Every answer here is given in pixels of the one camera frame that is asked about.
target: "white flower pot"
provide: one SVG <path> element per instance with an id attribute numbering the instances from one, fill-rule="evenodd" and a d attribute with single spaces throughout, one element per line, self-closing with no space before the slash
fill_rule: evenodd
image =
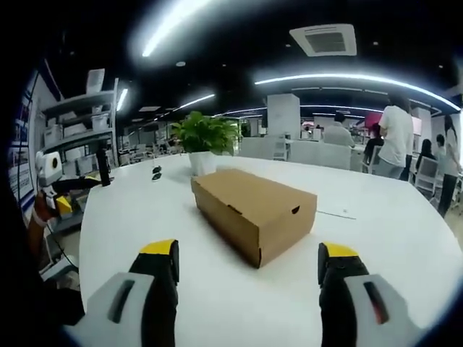
<path id="1" fill-rule="evenodd" d="M 212 152 L 188 153 L 193 176 L 203 176 L 216 172 L 216 156 Z"/>

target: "cardboard box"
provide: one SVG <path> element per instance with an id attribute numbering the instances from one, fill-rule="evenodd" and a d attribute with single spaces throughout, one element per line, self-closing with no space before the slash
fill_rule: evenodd
<path id="1" fill-rule="evenodd" d="M 278 257 L 310 232 L 317 196 L 231 169 L 191 181 L 209 223 L 253 266 Z"/>

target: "air conditioner vent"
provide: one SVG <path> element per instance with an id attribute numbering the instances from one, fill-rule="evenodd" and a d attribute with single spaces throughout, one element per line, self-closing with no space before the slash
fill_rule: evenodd
<path id="1" fill-rule="evenodd" d="M 354 27 L 350 24 L 316 25 L 290 30 L 308 56 L 356 56 Z"/>

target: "ceiling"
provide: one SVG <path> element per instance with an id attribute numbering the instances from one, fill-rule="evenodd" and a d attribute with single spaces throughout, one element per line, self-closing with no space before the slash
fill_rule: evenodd
<path id="1" fill-rule="evenodd" d="M 294 93 L 302 105 L 382 109 L 387 96 L 366 90 L 403 89 L 377 82 L 320 78 L 267 85 L 254 82 L 294 74 L 357 73 L 441 94 L 460 82 L 456 63 L 463 55 L 461 18 L 456 9 L 441 3 L 417 2 L 421 1 L 209 0 L 180 22 L 149 57 L 143 57 L 145 44 L 174 0 L 132 0 L 111 6 L 95 1 L 92 6 L 63 13 L 62 31 L 46 58 L 65 98 L 85 92 L 89 69 L 106 69 L 103 89 L 111 88 L 118 77 L 120 85 L 129 89 L 118 113 L 119 123 L 124 125 L 139 118 L 144 118 L 141 123 L 152 121 L 165 113 L 163 120 L 182 119 L 192 109 L 213 115 L 264 107 L 266 96 L 274 93 Z M 308 57 L 289 34 L 291 29 L 333 23 L 354 26 L 356 56 Z M 185 62 L 184 67 L 176 66 L 180 61 Z M 211 93 L 215 98 L 169 111 Z M 452 111 L 422 93 L 405 93 L 444 113 Z M 450 100 L 461 104 L 461 99 Z M 138 112 L 143 106 L 160 108 Z M 302 115 L 329 111 L 303 108 Z"/>

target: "metal shelving unit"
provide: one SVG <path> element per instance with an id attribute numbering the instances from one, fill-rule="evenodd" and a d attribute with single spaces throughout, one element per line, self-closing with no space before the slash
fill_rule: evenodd
<path id="1" fill-rule="evenodd" d="M 75 124 L 88 121 L 92 116 L 97 116 L 105 113 L 109 113 L 109 128 L 105 130 L 89 130 L 79 134 L 75 134 L 69 137 L 65 137 L 62 140 L 54 143 L 50 146 L 45 146 L 42 151 L 49 153 L 55 150 L 64 152 L 71 150 L 75 147 L 87 145 L 89 143 L 109 139 L 111 140 L 111 147 L 114 157 L 114 165 L 119 166 L 119 158 L 117 155 L 117 141 L 116 141 L 116 105 L 117 105 L 117 85 L 119 79 L 114 80 L 113 90 L 104 90 L 98 93 L 78 95 L 73 98 L 59 101 L 55 105 L 48 108 L 42 109 L 41 113 L 45 116 L 46 120 L 56 119 L 57 124 L 62 124 L 63 127 L 69 127 Z M 82 110 L 85 108 L 92 108 L 94 106 L 109 106 L 110 109 L 107 111 L 86 114 L 84 116 L 76 116 L 72 119 L 59 121 L 61 115 Z"/>

